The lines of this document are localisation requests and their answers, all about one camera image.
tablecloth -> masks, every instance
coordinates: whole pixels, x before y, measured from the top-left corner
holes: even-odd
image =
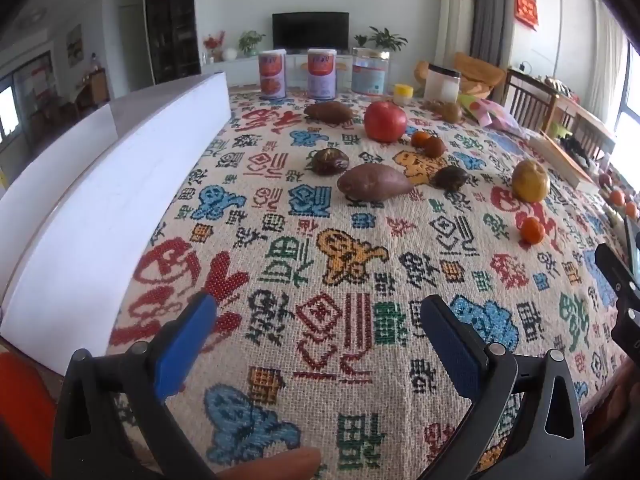
[[[313,101],[303,94],[232,95],[232,119],[211,133],[169,205],[116,321],[109,353],[151,339],[198,290],[218,300],[215,330],[168,401],[213,470],[304,445],[321,449],[316,478],[416,478],[469,406],[420,324],[430,294],[487,342],[534,356],[560,349],[581,401],[622,358],[610,339],[615,294],[594,249],[607,242],[623,251],[600,197],[574,191],[540,159],[551,192],[521,203],[511,172],[540,158],[523,142],[444,123],[414,102],[404,108],[407,135],[379,144],[364,133],[369,102],[338,100],[353,109],[352,123],[306,118]],[[443,157],[416,153],[416,130],[443,139]],[[336,176],[309,169],[332,146],[352,166],[402,171],[415,189],[385,203],[350,200]],[[460,192],[429,185],[449,164],[470,173]],[[539,245],[520,242],[527,216],[546,228]],[[511,397],[485,466],[519,402]],[[139,438],[122,399],[119,413]]]

black bookshelf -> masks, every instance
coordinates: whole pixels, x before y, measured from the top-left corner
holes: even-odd
[[[156,84],[200,73],[193,0],[145,0]]]

window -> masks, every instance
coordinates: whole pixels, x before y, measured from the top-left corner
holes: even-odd
[[[612,165],[633,189],[640,189],[640,56],[629,43],[626,56],[625,87],[616,123],[616,147]]]
[[[14,88],[8,86],[0,92],[0,124],[2,139],[18,127],[18,112],[15,109]]]

blue gripper pad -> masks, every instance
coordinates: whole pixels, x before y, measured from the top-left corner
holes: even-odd
[[[458,320],[439,296],[422,300],[420,321],[458,395],[475,402],[480,394],[484,370],[461,338],[460,332],[465,331],[467,325]]]
[[[212,296],[202,296],[196,311],[156,362],[154,390],[160,402],[180,390],[216,321],[217,307]]]

yellow lid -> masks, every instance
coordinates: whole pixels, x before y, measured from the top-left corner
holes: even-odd
[[[394,95],[397,95],[400,97],[413,97],[414,87],[397,83],[394,86]]]

